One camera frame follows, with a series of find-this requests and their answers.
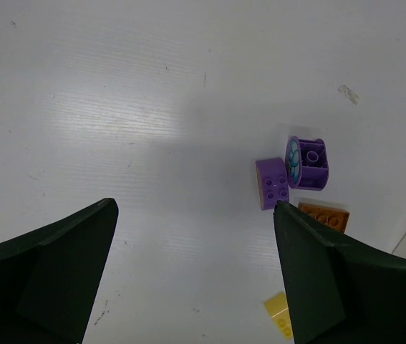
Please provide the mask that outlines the purple round lego block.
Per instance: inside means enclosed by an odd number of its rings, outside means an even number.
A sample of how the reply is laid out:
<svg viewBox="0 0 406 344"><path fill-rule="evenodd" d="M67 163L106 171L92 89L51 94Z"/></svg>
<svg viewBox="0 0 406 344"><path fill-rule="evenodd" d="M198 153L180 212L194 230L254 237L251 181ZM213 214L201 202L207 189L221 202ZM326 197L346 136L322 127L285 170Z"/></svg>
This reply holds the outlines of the purple round lego block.
<svg viewBox="0 0 406 344"><path fill-rule="evenodd" d="M274 209L278 201L289 202L288 174L282 158L255 162L261 210Z"/></svg>

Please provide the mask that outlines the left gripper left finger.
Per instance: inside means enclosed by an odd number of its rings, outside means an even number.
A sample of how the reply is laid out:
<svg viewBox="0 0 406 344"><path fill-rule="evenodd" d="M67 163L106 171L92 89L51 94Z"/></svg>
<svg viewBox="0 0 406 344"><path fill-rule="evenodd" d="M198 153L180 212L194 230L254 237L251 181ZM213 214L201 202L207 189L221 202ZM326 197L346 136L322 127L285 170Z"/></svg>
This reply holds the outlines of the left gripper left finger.
<svg viewBox="0 0 406 344"><path fill-rule="evenodd" d="M0 343L81 343L118 218L105 198L0 243Z"/></svg>

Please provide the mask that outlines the small yellow lego brick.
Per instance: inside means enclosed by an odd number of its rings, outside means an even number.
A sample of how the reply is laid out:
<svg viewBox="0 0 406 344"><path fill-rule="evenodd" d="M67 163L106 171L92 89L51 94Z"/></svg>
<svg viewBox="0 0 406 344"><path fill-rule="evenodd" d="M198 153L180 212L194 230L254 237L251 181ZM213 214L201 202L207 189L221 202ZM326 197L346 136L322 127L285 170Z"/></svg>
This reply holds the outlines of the small yellow lego brick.
<svg viewBox="0 0 406 344"><path fill-rule="evenodd" d="M265 301L264 307L282 335L287 340L291 340L293 338L293 330L285 292L280 292Z"/></svg>

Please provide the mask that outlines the brown lego brick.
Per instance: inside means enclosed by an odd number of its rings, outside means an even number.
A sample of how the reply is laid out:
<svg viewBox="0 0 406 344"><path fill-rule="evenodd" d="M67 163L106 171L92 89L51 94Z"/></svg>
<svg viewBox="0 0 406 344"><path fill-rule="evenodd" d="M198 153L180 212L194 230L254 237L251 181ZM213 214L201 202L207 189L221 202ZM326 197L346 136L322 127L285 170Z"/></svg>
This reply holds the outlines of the brown lego brick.
<svg viewBox="0 0 406 344"><path fill-rule="evenodd" d="M348 211L308 203L300 203L298 208L318 222L340 233L345 233L350 215Z"/></svg>

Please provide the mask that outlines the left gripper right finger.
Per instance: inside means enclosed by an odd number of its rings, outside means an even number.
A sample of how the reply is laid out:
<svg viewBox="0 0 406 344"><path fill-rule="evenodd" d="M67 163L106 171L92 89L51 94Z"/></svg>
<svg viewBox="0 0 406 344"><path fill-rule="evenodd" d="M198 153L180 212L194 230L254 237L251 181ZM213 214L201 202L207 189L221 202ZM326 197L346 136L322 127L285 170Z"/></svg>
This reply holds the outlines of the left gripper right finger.
<svg viewBox="0 0 406 344"><path fill-rule="evenodd" d="M406 343L406 259L283 201L274 231L295 343Z"/></svg>

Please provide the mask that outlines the purple curved lego block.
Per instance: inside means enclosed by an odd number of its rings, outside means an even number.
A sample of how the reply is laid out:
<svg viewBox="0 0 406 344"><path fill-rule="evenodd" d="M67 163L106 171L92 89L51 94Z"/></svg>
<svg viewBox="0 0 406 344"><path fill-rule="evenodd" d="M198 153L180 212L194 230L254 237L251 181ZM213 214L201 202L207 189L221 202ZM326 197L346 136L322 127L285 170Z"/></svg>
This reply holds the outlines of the purple curved lego block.
<svg viewBox="0 0 406 344"><path fill-rule="evenodd" d="M325 142L321 138L305 140L290 137L285 165L290 188L322 191L329 179L329 163Z"/></svg>

